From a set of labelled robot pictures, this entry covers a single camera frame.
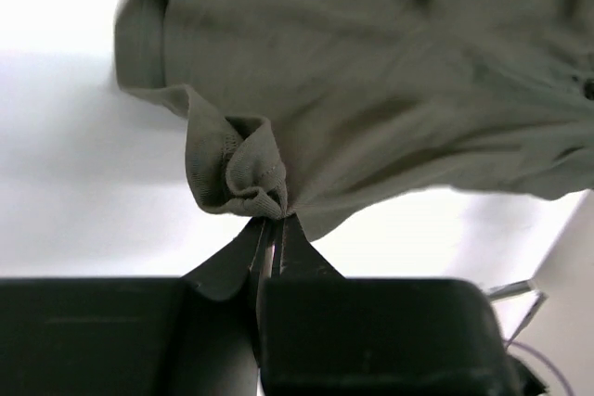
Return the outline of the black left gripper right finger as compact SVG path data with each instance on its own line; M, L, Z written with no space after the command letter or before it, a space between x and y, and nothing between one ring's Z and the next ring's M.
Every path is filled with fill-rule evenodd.
M268 395L511 395L486 295L456 278L346 278L295 217L277 224L260 287Z

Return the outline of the olive green shorts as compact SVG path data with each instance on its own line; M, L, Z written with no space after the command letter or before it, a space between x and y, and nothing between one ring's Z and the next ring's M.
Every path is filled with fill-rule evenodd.
M114 56L209 213L315 240L434 185L593 186L593 0L125 0Z

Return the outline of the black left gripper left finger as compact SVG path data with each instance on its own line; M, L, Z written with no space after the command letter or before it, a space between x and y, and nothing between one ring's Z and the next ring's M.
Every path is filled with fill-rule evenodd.
M253 395L253 273L267 223L251 220L181 277L1 283L5 395Z

